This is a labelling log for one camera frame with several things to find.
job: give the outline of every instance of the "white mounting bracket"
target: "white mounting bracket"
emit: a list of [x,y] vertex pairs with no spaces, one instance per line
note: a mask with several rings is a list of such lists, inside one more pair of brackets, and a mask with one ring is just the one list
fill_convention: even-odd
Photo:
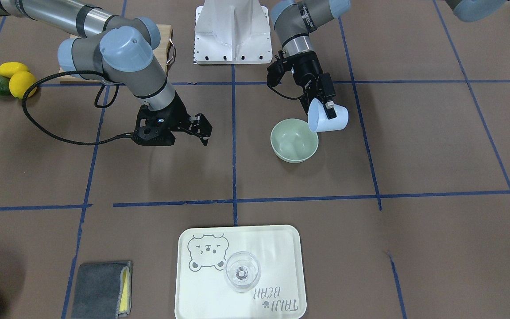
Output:
[[259,0],[206,0],[196,8],[194,62],[256,64],[273,60],[269,9]]

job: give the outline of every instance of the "bowl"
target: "bowl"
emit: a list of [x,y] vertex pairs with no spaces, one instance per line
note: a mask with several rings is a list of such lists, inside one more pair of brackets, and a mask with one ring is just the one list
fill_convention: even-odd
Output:
[[275,154],[285,162],[304,162],[316,153],[318,134],[310,131],[305,121],[286,119],[273,127],[271,146]]

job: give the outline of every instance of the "white tray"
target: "white tray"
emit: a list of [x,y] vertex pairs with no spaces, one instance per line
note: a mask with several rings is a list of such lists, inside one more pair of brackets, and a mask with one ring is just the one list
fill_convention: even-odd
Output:
[[[233,290],[224,271],[241,251],[261,266],[259,282],[245,293]],[[300,235],[289,225],[185,230],[176,269],[177,319],[298,319],[306,312]]]

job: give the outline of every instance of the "yellow lemon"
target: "yellow lemon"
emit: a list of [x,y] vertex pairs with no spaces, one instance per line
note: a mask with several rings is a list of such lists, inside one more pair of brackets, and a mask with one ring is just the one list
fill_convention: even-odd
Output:
[[[37,79],[33,74],[28,71],[18,71],[14,74],[9,80],[9,91],[11,94],[18,98],[22,99],[23,95],[27,91],[27,89],[33,85]],[[36,87],[29,93],[28,97],[31,97],[36,92]]]
[[20,62],[6,62],[0,65],[0,75],[11,78],[18,71],[30,71],[29,67]]

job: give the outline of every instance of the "folded cloth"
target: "folded cloth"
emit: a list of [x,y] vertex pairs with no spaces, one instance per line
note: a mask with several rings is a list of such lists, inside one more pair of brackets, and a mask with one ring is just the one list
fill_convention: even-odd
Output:
[[77,272],[72,319],[116,319],[131,311],[131,262],[86,263]]

